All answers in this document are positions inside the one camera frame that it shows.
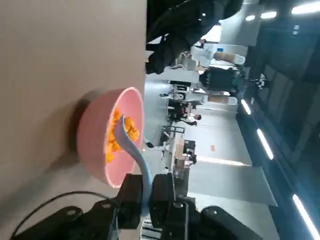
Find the spoon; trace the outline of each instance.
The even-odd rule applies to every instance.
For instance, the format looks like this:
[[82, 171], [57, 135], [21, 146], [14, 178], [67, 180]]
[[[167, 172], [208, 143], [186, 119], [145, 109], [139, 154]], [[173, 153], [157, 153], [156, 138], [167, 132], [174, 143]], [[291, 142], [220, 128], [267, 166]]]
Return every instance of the spoon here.
[[142, 208], [141, 216], [149, 214], [149, 199], [152, 192], [152, 178], [147, 161], [142, 156], [140, 150], [130, 139], [125, 130], [125, 116], [122, 115], [115, 125], [115, 139], [120, 147], [125, 150], [138, 164], [142, 174]]

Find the black machine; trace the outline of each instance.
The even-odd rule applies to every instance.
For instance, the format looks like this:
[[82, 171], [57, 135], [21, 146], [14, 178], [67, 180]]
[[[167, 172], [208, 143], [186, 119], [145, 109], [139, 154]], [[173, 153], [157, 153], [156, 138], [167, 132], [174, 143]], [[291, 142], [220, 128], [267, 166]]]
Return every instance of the black machine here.
[[[14, 236], [13, 240], [116, 240], [118, 230], [137, 229], [141, 221], [142, 175], [127, 174], [115, 198], [98, 201], [83, 213], [65, 207]], [[195, 204], [176, 198], [171, 173], [158, 174], [149, 201], [161, 240], [260, 240], [247, 226], [217, 206], [198, 212]]]
[[193, 155], [196, 150], [196, 141], [184, 140], [183, 153], [188, 155]]

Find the table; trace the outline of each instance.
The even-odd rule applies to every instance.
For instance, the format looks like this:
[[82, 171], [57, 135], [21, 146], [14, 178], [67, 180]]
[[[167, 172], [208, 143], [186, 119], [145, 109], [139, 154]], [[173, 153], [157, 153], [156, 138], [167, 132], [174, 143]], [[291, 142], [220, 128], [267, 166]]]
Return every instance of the table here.
[[[146, 5], [146, 0], [0, 2], [3, 239], [24, 215], [58, 193], [117, 194], [88, 175], [69, 140], [88, 103], [80, 101], [85, 95], [90, 100], [129, 86], [143, 94]], [[66, 205], [88, 210], [96, 201], [86, 196], [57, 201], [27, 226]]]
[[164, 79], [168, 81], [180, 81], [186, 83], [197, 84], [199, 82], [199, 72], [185, 69], [171, 69], [169, 66], [164, 68], [160, 75], [152, 73], [148, 75], [150, 80]]
[[169, 149], [164, 152], [162, 159], [163, 164], [169, 169], [173, 170], [175, 165], [175, 159], [183, 158], [184, 156], [184, 135], [183, 133], [176, 132], [175, 136], [170, 141]]

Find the fluorescent light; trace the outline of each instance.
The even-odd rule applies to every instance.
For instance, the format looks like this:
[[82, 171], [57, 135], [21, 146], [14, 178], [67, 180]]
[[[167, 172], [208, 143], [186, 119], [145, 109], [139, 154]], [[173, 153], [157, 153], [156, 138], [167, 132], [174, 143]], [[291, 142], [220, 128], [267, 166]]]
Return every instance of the fluorescent light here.
[[310, 2], [296, 6], [292, 9], [292, 14], [311, 14], [320, 11], [320, 1]]
[[193, 92], [194, 93], [200, 93], [200, 94], [205, 94], [206, 93], [206, 91], [201, 89], [201, 88], [199, 88], [199, 90], [194, 90], [194, 88], [193, 88]]
[[269, 147], [269, 144], [265, 138], [264, 133], [261, 131], [261, 129], [257, 129], [256, 132], [258, 133], [258, 136], [260, 138], [260, 141], [264, 147], [264, 150], [266, 152], [266, 154], [268, 155], [268, 157], [270, 158], [270, 160], [274, 159], [274, 154], [271, 151], [271, 148]]
[[292, 198], [293, 198], [293, 201], [294, 201], [296, 207], [298, 208], [300, 215], [302, 216], [306, 226], [308, 227], [313, 239], [320, 240], [320, 235], [319, 235], [314, 223], [312, 222], [311, 218], [309, 217], [304, 205], [300, 201], [299, 197], [294, 194]]
[[250, 15], [250, 16], [247, 16], [245, 20], [249, 22], [249, 21], [255, 20], [255, 18], [256, 18], [255, 15]]
[[225, 69], [225, 70], [232, 68], [232, 66], [230, 65], [220, 65], [220, 64], [209, 64], [209, 67], [215, 67], [215, 68]]
[[247, 113], [248, 115], [251, 115], [251, 110], [250, 110], [248, 104], [246, 103], [246, 101], [245, 101], [244, 99], [241, 99], [241, 103], [242, 103], [243, 108], [244, 108], [244, 110], [246, 111], [246, 113]]
[[273, 19], [277, 16], [276, 11], [269, 11], [261, 14], [262, 19]]
[[211, 164], [224, 164], [224, 165], [233, 165], [233, 166], [247, 166], [240, 161], [231, 161], [231, 160], [224, 160], [219, 158], [213, 158], [208, 156], [196, 156], [197, 161], [211, 163]]

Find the orange food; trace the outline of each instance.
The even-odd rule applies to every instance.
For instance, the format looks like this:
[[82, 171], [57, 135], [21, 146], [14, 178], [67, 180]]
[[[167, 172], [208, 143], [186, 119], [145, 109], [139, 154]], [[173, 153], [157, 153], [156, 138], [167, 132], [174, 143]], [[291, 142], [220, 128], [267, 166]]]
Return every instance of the orange food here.
[[[116, 109], [114, 111], [111, 126], [109, 128], [108, 139], [105, 145], [105, 161], [107, 163], [111, 163], [114, 160], [115, 158], [114, 153], [120, 152], [122, 150], [122, 148], [116, 141], [116, 135], [115, 135], [116, 124], [120, 120], [121, 116], [122, 116], [121, 112], [118, 109]], [[132, 141], [138, 140], [140, 133], [139, 133], [139, 130], [136, 129], [135, 123], [131, 117], [129, 116], [125, 117], [124, 128]]]

